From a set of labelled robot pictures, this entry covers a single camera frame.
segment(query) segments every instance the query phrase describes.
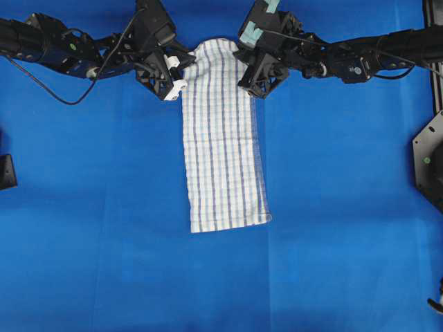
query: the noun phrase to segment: white towel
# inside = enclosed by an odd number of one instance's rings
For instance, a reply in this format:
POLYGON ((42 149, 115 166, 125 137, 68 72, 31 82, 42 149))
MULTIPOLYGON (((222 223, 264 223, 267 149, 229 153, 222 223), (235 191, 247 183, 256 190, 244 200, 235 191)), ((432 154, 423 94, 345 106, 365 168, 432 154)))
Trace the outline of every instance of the white towel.
POLYGON ((236 50, 227 39, 205 41, 185 70, 183 143, 192 233, 271 220, 255 101, 237 86, 246 66, 233 57, 236 50))

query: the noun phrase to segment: towel fold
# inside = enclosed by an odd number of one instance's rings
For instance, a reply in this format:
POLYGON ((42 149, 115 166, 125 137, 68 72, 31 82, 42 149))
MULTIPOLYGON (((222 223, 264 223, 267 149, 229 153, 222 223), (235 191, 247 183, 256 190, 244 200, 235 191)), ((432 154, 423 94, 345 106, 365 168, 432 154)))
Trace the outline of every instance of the towel fold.
POLYGON ((185 70, 183 143, 192 233, 271 220, 255 101, 237 86, 246 66, 234 58, 236 50, 227 39, 205 41, 185 70))

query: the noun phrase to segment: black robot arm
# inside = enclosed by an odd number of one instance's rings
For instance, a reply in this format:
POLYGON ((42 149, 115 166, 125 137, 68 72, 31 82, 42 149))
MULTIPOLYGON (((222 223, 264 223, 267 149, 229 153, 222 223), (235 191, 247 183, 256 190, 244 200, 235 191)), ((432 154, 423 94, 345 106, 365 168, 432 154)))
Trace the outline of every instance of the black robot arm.
POLYGON ((162 100, 186 86, 180 71, 194 61, 176 41, 176 27, 160 0, 137 0, 127 33, 94 40, 44 14, 24 23, 0 19, 0 52, 64 75, 101 80, 136 70, 136 79, 162 100))
POLYGON ((443 26, 330 44, 304 32, 290 12, 277 11, 278 2, 257 0, 239 32, 235 56, 248 65, 239 85, 258 98, 265 98, 288 78, 290 69, 304 78, 338 77, 350 84, 373 77, 398 79, 414 66, 429 68, 443 61, 443 26), (397 69, 406 72, 377 75, 397 69))

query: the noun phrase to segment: black cable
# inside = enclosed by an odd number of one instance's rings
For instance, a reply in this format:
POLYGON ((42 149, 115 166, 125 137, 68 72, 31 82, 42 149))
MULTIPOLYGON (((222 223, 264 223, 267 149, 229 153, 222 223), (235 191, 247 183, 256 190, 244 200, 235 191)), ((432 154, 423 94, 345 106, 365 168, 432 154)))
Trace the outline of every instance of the black cable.
POLYGON ((140 67, 140 68, 142 68, 142 69, 144 69, 146 71, 149 71, 149 72, 155 71, 155 69, 152 68, 149 64, 141 64, 139 62, 135 62, 134 66, 140 67))
POLYGON ((404 73, 402 73, 401 75, 398 75, 398 76, 374 75, 374 77, 381 78, 383 80, 400 80, 401 78, 408 76, 409 73, 411 71, 413 71, 414 68, 415 68, 415 66, 412 66, 407 71, 405 71, 404 73))
POLYGON ((310 39, 306 39, 306 38, 302 38, 302 37, 293 37, 293 36, 285 35, 284 33, 277 33, 276 31, 272 31, 272 30, 266 30, 266 29, 261 29, 261 30, 263 30, 266 33, 272 33, 274 35, 285 37, 285 38, 288 38, 288 39, 300 40, 302 42, 304 41, 304 42, 307 42, 307 43, 311 43, 311 44, 319 45, 319 46, 323 46, 323 47, 329 46, 329 44, 318 43, 317 41, 312 41, 310 39))
POLYGON ((96 85, 98 78, 100 77, 100 75, 102 74, 103 70, 105 69, 106 65, 108 64, 109 60, 111 59, 111 57, 114 55, 114 53, 118 50, 118 48, 120 47, 122 41, 124 40, 124 38, 126 37, 126 34, 129 32, 129 29, 132 27, 132 24, 134 24, 135 19, 137 18, 138 14, 140 14, 141 12, 145 11, 146 8, 141 8, 140 10, 138 10, 134 16, 131 18, 131 21, 129 21, 129 23, 127 24, 125 30, 123 31, 122 35, 120 36, 120 39, 118 40, 116 46, 114 47, 114 49, 108 54, 108 56, 106 57, 105 61, 103 62, 102 66, 100 67, 100 70, 98 71, 97 75, 94 77, 91 86, 86 90, 85 93, 83 93, 83 95, 80 97, 80 99, 78 99, 76 102, 67 102, 66 100, 63 100, 62 98, 60 98, 58 95, 56 95, 50 88, 48 88, 42 81, 40 81, 39 79, 37 79, 33 74, 31 74, 29 71, 27 71, 25 68, 23 68, 22 66, 20 66, 18 63, 16 63, 9 55, 5 55, 5 58, 8 59, 8 61, 13 64, 14 66, 16 66, 20 71, 22 71, 23 73, 25 73, 28 77, 30 77, 35 83, 37 83, 39 86, 41 86, 47 93, 49 93, 50 95, 52 95, 56 100, 58 100, 59 102, 65 104, 65 105, 69 105, 69 106, 75 106, 79 103, 81 103, 87 96, 88 94, 92 91, 92 89, 94 88, 94 86, 96 85))

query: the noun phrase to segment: black mount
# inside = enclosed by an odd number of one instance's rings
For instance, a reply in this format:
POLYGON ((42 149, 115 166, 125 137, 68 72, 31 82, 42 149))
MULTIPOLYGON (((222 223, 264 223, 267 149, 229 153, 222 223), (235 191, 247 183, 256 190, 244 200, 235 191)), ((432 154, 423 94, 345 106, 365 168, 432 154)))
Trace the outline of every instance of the black mount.
POLYGON ((0 156, 0 190, 17 186, 14 164, 11 155, 0 156))

